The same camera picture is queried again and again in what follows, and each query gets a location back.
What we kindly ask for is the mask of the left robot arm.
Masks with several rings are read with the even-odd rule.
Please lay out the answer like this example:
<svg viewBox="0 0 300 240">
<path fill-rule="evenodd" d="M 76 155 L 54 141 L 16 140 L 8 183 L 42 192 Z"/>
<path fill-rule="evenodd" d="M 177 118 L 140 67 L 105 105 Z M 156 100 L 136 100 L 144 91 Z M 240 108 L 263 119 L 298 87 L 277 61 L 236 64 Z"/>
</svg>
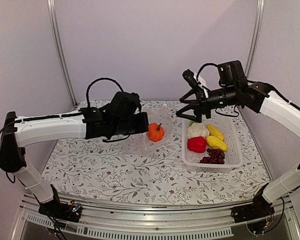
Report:
<svg viewBox="0 0 300 240">
<path fill-rule="evenodd" d="M 25 159 L 25 147 L 61 139 L 105 138 L 143 134 L 148 131 L 148 114 L 142 111 L 138 94 L 117 92 L 100 108 L 87 107 L 67 113 L 24 117 L 8 112 L 0 130 L 0 168 L 15 176 L 53 216 L 64 213 L 64 205 L 33 165 Z"/>
</svg>

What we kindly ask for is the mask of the orange toy pumpkin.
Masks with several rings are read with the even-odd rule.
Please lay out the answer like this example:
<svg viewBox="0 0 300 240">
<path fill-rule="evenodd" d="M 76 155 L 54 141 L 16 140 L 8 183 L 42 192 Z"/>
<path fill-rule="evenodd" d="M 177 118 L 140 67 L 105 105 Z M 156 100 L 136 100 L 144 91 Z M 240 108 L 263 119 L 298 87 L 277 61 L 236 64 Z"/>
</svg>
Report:
<svg viewBox="0 0 300 240">
<path fill-rule="evenodd" d="M 162 127 L 162 124 L 151 123 L 148 126 L 147 137 L 152 142 L 159 142 L 165 136 L 165 130 Z"/>
</svg>

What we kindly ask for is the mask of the clear zip top bag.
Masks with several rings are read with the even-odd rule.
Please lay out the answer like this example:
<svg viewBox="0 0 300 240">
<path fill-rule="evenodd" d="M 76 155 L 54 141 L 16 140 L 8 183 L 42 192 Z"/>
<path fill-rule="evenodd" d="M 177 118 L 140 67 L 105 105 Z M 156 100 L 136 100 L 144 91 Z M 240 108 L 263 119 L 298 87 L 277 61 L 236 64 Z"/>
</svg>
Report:
<svg viewBox="0 0 300 240">
<path fill-rule="evenodd" d="M 160 104 L 154 108 L 146 108 L 148 131 L 130 136 L 121 145 L 123 153 L 139 156 L 151 155 L 165 143 L 173 131 L 173 122 L 168 113 L 168 105 Z"/>
</svg>

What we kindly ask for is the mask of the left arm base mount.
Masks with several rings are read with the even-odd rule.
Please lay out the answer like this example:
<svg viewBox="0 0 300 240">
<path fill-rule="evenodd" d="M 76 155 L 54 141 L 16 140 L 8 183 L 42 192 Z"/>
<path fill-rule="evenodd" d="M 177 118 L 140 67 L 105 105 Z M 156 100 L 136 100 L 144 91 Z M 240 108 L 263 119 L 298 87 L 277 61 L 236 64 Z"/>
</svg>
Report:
<svg viewBox="0 0 300 240">
<path fill-rule="evenodd" d="M 39 202 L 38 212 L 50 218 L 78 223 L 82 214 L 82 205 L 74 200 L 64 203 L 58 196 L 53 196 L 52 200 Z"/>
</svg>

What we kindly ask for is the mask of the red toy bell pepper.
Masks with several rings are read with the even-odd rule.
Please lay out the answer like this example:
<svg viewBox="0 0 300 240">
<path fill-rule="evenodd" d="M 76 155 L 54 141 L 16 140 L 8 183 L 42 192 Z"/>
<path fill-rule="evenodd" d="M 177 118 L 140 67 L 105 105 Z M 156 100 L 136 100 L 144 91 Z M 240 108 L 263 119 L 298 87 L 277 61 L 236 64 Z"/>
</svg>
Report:
<svg viewBox="0 0 300 240">
<path fill-rule="evenodd" d="M 204 153 L 206 151 L 207 142 L 202 136 L 193 137 L 187 141 L 187 149 L 195 153 Z"/>
</svg>

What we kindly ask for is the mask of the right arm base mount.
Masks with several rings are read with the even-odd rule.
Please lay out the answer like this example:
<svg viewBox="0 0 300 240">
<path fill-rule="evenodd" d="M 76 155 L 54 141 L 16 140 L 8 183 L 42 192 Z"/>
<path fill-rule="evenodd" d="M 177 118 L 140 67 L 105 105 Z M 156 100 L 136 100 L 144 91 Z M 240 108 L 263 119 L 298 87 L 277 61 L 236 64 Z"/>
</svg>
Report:
<svg viewBox="0 0 300 240">
<path fill-rule="evenodd" d="M 261 221 L 255 221 L 247 225 L 250 233 L 262 235 L 269 227 L 274 213 L 273 205 L 268 203 L 262 195 L 257 195 L 253 198 L 252 203 L 233 207 L 230 215 L 235 223 L 263 218 Z"/>
</svg>

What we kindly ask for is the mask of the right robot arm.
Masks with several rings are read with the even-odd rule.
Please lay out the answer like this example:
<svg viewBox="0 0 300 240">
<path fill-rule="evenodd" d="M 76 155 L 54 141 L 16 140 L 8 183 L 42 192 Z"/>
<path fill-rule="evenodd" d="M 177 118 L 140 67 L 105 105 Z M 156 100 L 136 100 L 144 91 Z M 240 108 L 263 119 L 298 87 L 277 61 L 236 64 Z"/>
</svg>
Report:
<svg viewBox="0 0 300 240">
<path fill-rule="evenodd" d="M 211 111 L 226 106 L 247 107 L 257 114 L 271 118 L 300 139 L 300 108 L 288 101 L 274 86 L 260 81 L 249 81 L 239 60 L 216 65 L 219 89 L 210 90 L 200 80 L 199 73 L 187 69 L 182 77 L 191 87 L 180 102 L 185 107 L 176 116 L 200 123 L 202 117 L 211 118 Z M 265 185 L 253 198 L 248 213 L 259 218 L 268 205 L 300 187 L 300 163 L 281 177 Z"/>
</svg>

